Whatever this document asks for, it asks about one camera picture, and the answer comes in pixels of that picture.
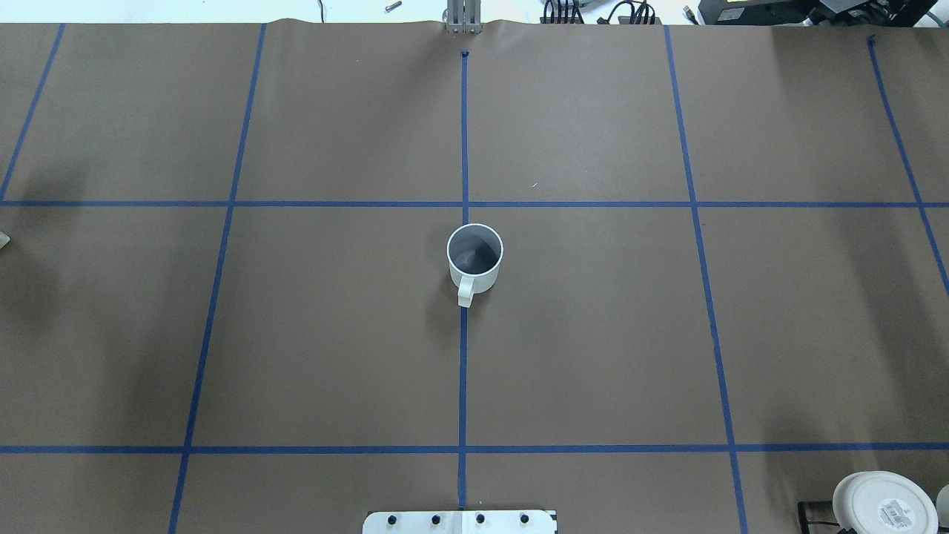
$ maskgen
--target metal plate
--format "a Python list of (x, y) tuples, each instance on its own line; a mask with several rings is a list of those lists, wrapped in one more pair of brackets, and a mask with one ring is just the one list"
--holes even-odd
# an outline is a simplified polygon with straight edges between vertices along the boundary
[(374, 512), (363, 534), (556, 534), (557, 512), (545, 510)]

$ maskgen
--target white floor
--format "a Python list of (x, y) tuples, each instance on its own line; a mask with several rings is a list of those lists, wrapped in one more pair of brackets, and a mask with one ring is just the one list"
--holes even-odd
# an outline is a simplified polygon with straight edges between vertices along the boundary
[[(323, 0), (327, 22), (414, 22), (441, 20), (444, 0), (402, 0), (390, 13), (385, 6), (395, 0)], [(583, 10), (588, 24), (609, 14), (615, 0), (592, 0)], [(689, 24), (682, 15), (688, 4), (698, 15), (698, 0), (650, 0), (664, 24)], [(537, 23), (544, 8), (543, 0), (482, 0), (482, 20), (513, 20)], [(932, 12), (949, 19), (949, 0), (940, 0)], [(233, 0), (4, 0), (0, 2), (0, 22), (27, 23), (259, 23), (282, 18), (309, 22), (320, 21), (317, 0), (269, 0), (234, 2)], [(934, 27), (923, 17), (918, 26)]]

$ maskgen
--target blue tape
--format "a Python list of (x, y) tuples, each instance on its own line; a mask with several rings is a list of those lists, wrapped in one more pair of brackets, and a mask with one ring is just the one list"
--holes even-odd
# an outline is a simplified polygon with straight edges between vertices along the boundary
[[(837, 450), (949, 450), (949, 442), (790, 443), (708, 445), (468, 445), (467, 454), (656, 454), (715, 452), (832, 452)], [(360, 454), (458, 454), (454, 445), (396, 446), (76, 446), (7, 445), (0, 454), (182, 454), (192, 455), (360, 455)]]
[(56, 39), (53, 40), (53, 48), (49, 51), (49, 57), (47, 57), (47, 64), (43, 67), (43, 75), (40, 76), (40, 83), (36, 86), (36, 92), (33, 93), (33, 101), (29, 103), (29, 110), (27, 110), (27, 117), (23, 120), (23, 127), (20, 128), (20, 137), (16, 139), (16, 145), (13, 147), (13, 153), (9, 157), (9, 164), (7, 165), (7, 174), (3, 177), (3, 183), (0, 184), (0, 200), (2, 200), (7, 195), (7, 188), (9, 187), (9, 181), (13, 177), (13, 169), (16, 168), (16, 161), (20, 158), (20, 150), (23, 149), (23, 143), (27, 139), (27, 132), (29, 132), (29, 124), (33, 122), (33, 113), (36, 112), (36, 106), (40, 103), (40, 95), (43, 94), (43, 87), (47, 84), (47, 78), (49, 77), (49, 71), (53, 68), (53, 60), (56, 59), (56, 52), (59, 51), (59, 45), (63, 42), (63, 32), (65, 31), (65, 24), (59, 26), (59, 30), (56, 31)]
[(949, 450), (949, 443), (792, 443), (736, 445), (739, 452), (819, 452), (834, 450)]
[[(461, 223), (469, 222), (468, 194), (468, 55), (461, 50)], [(458, 347), (458, 509), (468, 503), (468, 309), (461, 308)]]
[(913, 190), (913, 197), (916, 199), (916, 203), (919, 206), (920, 210), (920, 219), (922, 219), (922, 226), (925, 228), (926, 237), (929, 239), (929, 248), (933, 251), (933, 257), (936, 259), (936, 266), (940, 271), (940, 277), (942, 278), (942, 288), (945, 290), (946, 294), (949, 295), (949, 276), (946, 274), (945, 265), (942, 263), (942, 255), (940, 254), (940, 247), (936, 243), (936, 236), (933, 235), (933, 228), (929, 224), (929, 217), (926, 215), (926, 208), (922, 204), (922, 195), (920, 194), (920, 188), (916, 184), (916, 176), (913, 175), (913, 167), (909, 164), (909, 156), (906, 155), (906, 147), (902, 142), (902, 135), (900, 135), (900, 129), (896, 125), (896, 118), (893, 116), (893, 109), (890, 107), (889, 98), (886, 96), (886, 87), (884, 86), (884, 77), (880, 72), (880, 64), (877, 62), (877, 51), (876, 51), (876, 36), (870, 35), (866, 38), (866, 48), (870, 53), (870, 63), (873, 65), (873, 75), (877, 79), (877, 89), (880, 91), (880, 99), (884, 103), (884, 111), (886, 111), (886, 118), (889, 120), (890, 129), (893, 130), (893, 139), (896, 140), (896, 146), (900, 150), (900, 158), (902, 159), (902, 167), (906, 171), (906, 177), (909, 179), (909, 186)]
[(461, 335), (458, 352), (458, 508), (467, 500), (468, 447), (468, 308), (461, 308)]
[(191, 447), (192, 454), (457, 454), (454, 445), (366, 447)]
[(468, 49), (461, 50), (461, 223), (468, 224)]
[[(919, 208), (917, 202), (828, 202), (768, 200), (473, 200), (474, 208)], [(949, 202), (923, 202), (927, 209), (949, 208)], [(460, 208), (456, 200), (0, 200), (20, 207), (366, 207)]]
[(117, 445), (8, 445), (0, 454), (181, 454), (184, 447), (141, 447)]
[(201, 340), (201, 353), (197, 360), (197, 373), (195, 374), (195, 388), (191, 396), (191, 408), (188, 411), (188, 426), (184, 435), (184, 452), (181, 454), (181, 464), (178, 468), (178, 480), (175, 486), (175, 499), (172, 502), (172, 514), (168, 523), (168, 533), (175, 534), (177, 530), (178, 512), (181, 510), (181, 498), (184, 494), (184, 483), (188, 476), (189, 449), (195, 437), (195, 420), (197, 419), (197, 407), (201, 399), (201, 387), (204, 383), (204, 370), (208, 360), (208, 349), (211, 345), (211, 333), (214, 329), (214, 313), (217, 310), (217, 297), (221, 289), (221, 278), (224, 273), (224, 260), (228, 252), (228, 239), (231, 236), (231, 223), (234, 213), (234, 200), (237, 197), (237, 186), (240, 182), (241, 164), (244, 159), (244, 145), (247, 142), (247, 132), (251, 126), (251, 113), (253, 111), (253, 96), (257, 85), (257, 74), (260, 72), (260, 58), (264, 50), (264, 37), (267, 34), (267, 25), (260, 25), (260, 33), (257, 37), (257, 52), (253, 59), (253, 73), (251, 74), (251, 87), (248, 90), (247, 107), (244, 111), (244, 125), (241, 128), (240, 142), (237, 146), (237, 157), (234, 162), (233, 180), (231, 183), (231, 205), (228, 207), (227, 215), (224, 217), (224, 230), (221, 233), (221, 244), (217, 252), (217, 266), (214, 269), (214, 285), (211, 289), (211, 299), (208, 304), (208, 317), (204, 326), (204, 337)]
[(439, 200), (238, 200), (238, 207), (459, 208), (463, 202)]
[(672, 94), (676, 105), (676, 120), (679, 123), (679, 143), (682, 149), (682, 164), (685, 169), (685, 181), (689, 188), (689, 201), (692, 202), (692, 225), (696, 233), (698, 248), (698, 264), (702, 273), (702, 287), (705, 292), (705, 309), (709, 316), (709, 330), (712, 335), (712, 346), (715, 353), (716, 372), (718, 374), (718, 394), (721, 397), (721, 411), (725, 420), (725, 435), (731, 448), (729, 454), (732, 464), (732, 480), (735, 486), (735, 506), (738, 512), (738, 523), (742, 534), (748, 534), (748, 518), (745, 514), (744, 491), (741, 487), (741, 473), (738, 468), (738, 457), (735, 453), (735, 431), (732, 426), (732, 409), (728, 400), (728, 385), (725, 381), (725, 366), (721, 359), (721, 343), (718, 338), (718, 324), (715, 315), (715, 302), (712, 299), (712, 284), (709, 282), (708, 263), (705, 260), (705, 242), (702, 237), (702, 226), (698, 218), (696, 204), (696, 187), (692, 177), (692, 163), (689, 157), (689, 143), (685, 136), (685, 120), (682, 117), (682, 102), (679, 95), (679, 79), (676, 76), (676, 60), (672, 48), (672, 35), (669, 27), (665, 30), (666, 54), (669, 60), (669, 76), (672, 80)]
[(641, 454), (728, 452), (727, 445), (470, 445), (470, 454)]

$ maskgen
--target metal bracket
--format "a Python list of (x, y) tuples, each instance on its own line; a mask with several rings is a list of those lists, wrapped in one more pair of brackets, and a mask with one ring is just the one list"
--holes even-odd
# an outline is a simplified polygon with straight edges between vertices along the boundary
[(481, 33), (481, 0), (448, 0), (445, 29), (449, 33)]
[(363, 534), (557, 534), (553, 510), (375, 512)]

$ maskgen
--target white container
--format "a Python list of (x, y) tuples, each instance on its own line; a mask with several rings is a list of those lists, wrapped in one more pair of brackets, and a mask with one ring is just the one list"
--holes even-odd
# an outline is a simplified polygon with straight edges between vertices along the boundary
[(888, 471), (853, 473), (833, 492), (841, 528), (859, 534), (936, 534), (936, 507), (913, 481)]
[(472, 297), (491, 289), (504, 257), (504, 242), (491, 226), (472, 223), (458, 228), (446, 246), (448, 270), (458, 287), (458, 306), (470, 308)]
[(940, 516), (940, 524), (949, 526), (949, 486), (941, 489), (936, 496), (936, 513)]

